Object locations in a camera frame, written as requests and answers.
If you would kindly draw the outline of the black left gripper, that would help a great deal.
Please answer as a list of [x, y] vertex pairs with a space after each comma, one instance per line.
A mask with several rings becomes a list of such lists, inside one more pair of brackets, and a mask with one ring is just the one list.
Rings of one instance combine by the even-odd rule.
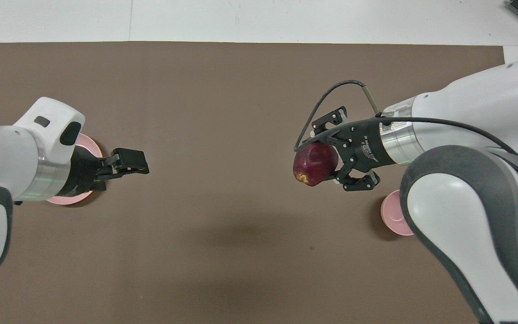
[[107, 181], [119, 179], [126, 174], [149, 174], [149, 166], [141, 150], [116, 148], [106, 158], [113, 174], [98, 175], [103, 167], [103, 158], [91, 154], [85, 148], [75, 148], [70, 160], [68, 178], [63, 186], [64, 197], [74, 197], [89, 191], [104, 192]]

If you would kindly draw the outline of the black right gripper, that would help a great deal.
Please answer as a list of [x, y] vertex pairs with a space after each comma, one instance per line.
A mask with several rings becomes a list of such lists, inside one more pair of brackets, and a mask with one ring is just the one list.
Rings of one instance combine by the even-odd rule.
[[[348, 123], [345, 106], [311, 121], [311, 142], [325, 142], [338, 150], [344, 165], [334, 172], [334, 181], [347, 192], [374, 189], [380, 177], [372, 169], [396, 163], [383, 145], [380, 123], [368, 120]], [[354, 169], [364, 172], [363, 177], [352, 177]]]

